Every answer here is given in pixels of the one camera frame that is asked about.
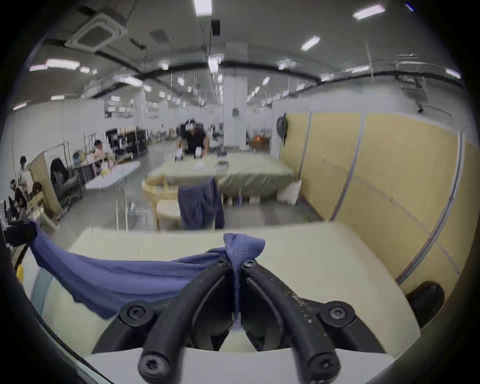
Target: floor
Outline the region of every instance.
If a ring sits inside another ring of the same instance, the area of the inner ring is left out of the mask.
[[[148,154],[140,158],[138,170],[127,178],[125,194],[129,201],[135,203],[128,216],[129,230],[154,230],[152,211],[143,196],[142,179],[171,157],[175,148],[176,143],[173,141],[149,146]],[[276,202],[225,206],[224,212],[226,228],[296,224],[304,222],[307,217],[315,219],[314,212],[302,203],[297,203],[296,206]],[[120,230],[125,230],[124,215],[119,216],[119,223]],[[60,221],[60,227],[53,235],[54,241],[64,249],[69,249],[87,227],[116,229],[115,188],[84,191],[83,199],[75,203]]]

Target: blue cloth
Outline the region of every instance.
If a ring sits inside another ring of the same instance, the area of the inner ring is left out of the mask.
[[[208,183],[193,186],[179,186],[181,224],[186,229],[205,229],[215,219],[215,229],[225,226],[220,191],[215,178]]]
[[[76,302],[107,319],[130,301],[153,302],[175,296],[200,271],[220,256],[227,256],[234,269],[235,318],[239,308],[238,269],[256,258],[265,240],[244,234],[226,233],[226,247],[173,261],[99,260],[69,253],[56,245],[37,226],[37,236],[30,242],[35,260],[70,292]]]

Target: ceiling vent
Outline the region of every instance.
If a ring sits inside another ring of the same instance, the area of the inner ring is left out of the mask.
[[[65,46],[94,53],[127,35],[125,25],[125,19],[118,13],[111,9],[103,9],[89,18],[65,43]]]

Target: yellow wall panel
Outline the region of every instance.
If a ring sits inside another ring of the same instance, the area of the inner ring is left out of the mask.
[[[302,194],[323,219],[332,217],[347,175],[348,170],[324,163],[320,159],[318,162],[303,163]]]
[[[359,113],[314,113],[310,122],[305,162],[311,155],[350,169],[361,125]]]
[[[465,143],[460,186],[439,244],[462,271],[470,253],[480,212],[480,154]]]
[[[424,281],[440,284],[445,291],[445,300],[450,296],[458,280],[458,274],[445,254],[434,244],[420,265],[400,284],[407,295]]]
[[[349,225],[396,278],[425,244],[428,234],[398,205],[352,179],[337,220]]]
[[[280,160],[292,168],[296,174],[300,169],[305,140],[307,138],[308,113],[287,114],[288,130],[285,146],[280,147]]]
[[[457,136],[441,127],[372,114],[354,175],[399,202],[431,231],[448,200],[456,153]]]

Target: green tablecloth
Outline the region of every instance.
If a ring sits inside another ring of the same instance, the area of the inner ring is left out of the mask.
[[[228,169],[217,169],[218,161],[228,161]],[[222,193],[237,196],[266,197],[295,180],[293,170],[281,161],[265,154],[207,155],[202,159],[185,156],[182,161],[168,160],[147,175],[156,178],[164,174],[168,184],[192,185],[216,177]]]

